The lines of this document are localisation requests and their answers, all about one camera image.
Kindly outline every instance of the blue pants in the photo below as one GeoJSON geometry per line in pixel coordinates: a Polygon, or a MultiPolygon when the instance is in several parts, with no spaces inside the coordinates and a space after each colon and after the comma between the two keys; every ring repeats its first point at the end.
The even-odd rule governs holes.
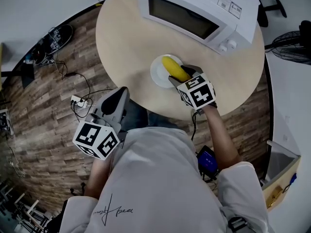
{"type": "Polygon", "coordinates": [[[160,116],[141,107],[139,104],[130,100],[126,110],[126,116],[121,122],[122,130],[128,131],[131,129],[145,128],[145,127],[164,127],[171,129],[178,129],[178,126],[169,122],[165,116],[160,116]]]}

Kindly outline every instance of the white microwave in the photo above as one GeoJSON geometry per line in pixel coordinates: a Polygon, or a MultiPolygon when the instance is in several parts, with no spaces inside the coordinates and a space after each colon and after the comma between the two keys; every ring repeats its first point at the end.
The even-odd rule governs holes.
{"type": "Polygon", "coordinates": [[[143,17],[228,54],[252,44],[259,0],[138,0],[138,4],[143,17]]]}

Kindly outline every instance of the person's left arm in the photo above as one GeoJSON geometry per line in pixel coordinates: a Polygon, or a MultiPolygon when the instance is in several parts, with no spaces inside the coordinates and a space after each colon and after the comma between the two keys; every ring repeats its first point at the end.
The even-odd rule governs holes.
{"type": "Polygon", "coordinates": [[[111,156],[105,161],[94,159],[84,196],[71,197],[67,202],[60,233],[85,232],[92,212],[108,180],[110,164],[111,156]]]}

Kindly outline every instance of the power strip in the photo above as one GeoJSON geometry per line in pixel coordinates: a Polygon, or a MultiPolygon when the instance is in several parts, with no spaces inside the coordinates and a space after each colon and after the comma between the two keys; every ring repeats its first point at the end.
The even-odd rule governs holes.
{"type": "Polygon", "coordinates": [[[87,108],[87,106],[89,105],[85,99],[72,95],[71,103],[74,103],[74,102],[76,102],[76,105],[78,105],[81,108],[87,108]]]}

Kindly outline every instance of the round table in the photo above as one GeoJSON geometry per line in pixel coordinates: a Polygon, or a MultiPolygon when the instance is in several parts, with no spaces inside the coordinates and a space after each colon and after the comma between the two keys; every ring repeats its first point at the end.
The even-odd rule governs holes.
{"type": "Polygon", "coordinates": [[[181,101],[175,88],[161,88],[153,82],[150,65],[156,57],[173,54],[184,64],[201,67],[214,85],[221,115],[249,98],[264,65],[259,25],[250,48],[221,56],[183,33],[143,18],[137,0],[105,1],[97,19],[96,44],[109,77],[118,87],[128,87],[132,100],[150,111],[180,120],[191,120],[193,109],[181,101]]]}

